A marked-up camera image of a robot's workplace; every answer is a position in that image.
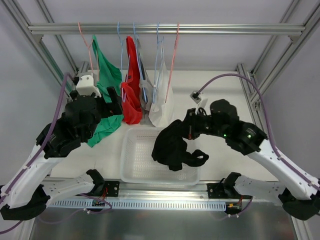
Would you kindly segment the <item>black tank top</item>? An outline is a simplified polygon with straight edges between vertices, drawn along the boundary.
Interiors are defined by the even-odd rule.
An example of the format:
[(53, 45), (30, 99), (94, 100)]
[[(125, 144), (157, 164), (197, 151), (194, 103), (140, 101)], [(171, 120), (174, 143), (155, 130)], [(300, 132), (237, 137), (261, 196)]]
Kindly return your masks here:
[(188, 144), (183, 140), (186, 133), (184, 127), (180, 119), (174, 120), (159, 133), (151, 153), (154, 161), (168, 166), (173, 172), (182, 170), (183, 164), (201, 167), (209, 159), (209, 155), (199, 149), (192, 153), (187, 151)]

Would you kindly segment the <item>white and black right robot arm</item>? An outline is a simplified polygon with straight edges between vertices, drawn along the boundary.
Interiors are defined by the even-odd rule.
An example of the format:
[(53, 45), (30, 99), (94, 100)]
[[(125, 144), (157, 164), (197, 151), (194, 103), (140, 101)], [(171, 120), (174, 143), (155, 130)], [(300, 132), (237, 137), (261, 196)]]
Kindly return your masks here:
[(319, 215), (320, 180), (281, 153), (258, 126), (240, 120), (237, 108), (227, 100), (212, 102), (210, 114), (202, 107), (188, 109), (183, 123), (187, 139), (195, 140), (201, 134), (221, 137), (232, 150), (256, 161), (277, 178), (268, 182), (231, 172), (220, 187), (228, 198), (242, 195), (267, 200), (302, 221)]

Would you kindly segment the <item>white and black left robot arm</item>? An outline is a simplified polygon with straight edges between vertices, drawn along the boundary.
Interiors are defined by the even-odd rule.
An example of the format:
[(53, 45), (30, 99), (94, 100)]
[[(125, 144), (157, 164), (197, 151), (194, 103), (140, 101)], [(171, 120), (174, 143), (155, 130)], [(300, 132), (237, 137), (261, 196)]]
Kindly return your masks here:
[(36, 138), (25, 165), (0, 188), (3, 204), (0, 214), (4, 220), (31, 220), (57, 201), (81, 194), (98, 196), (103, 192), (105, 180), (96, 169), (59, 183), (43, 184), (43, 180), (73, 150), (93, 137), (101, 120), (123, 113), (115, 88), (109, 86), (106, 90), (110, 102), (94, 92), (89, 95), (71, 92), (71, 101), (61, 116), (55, 116)]

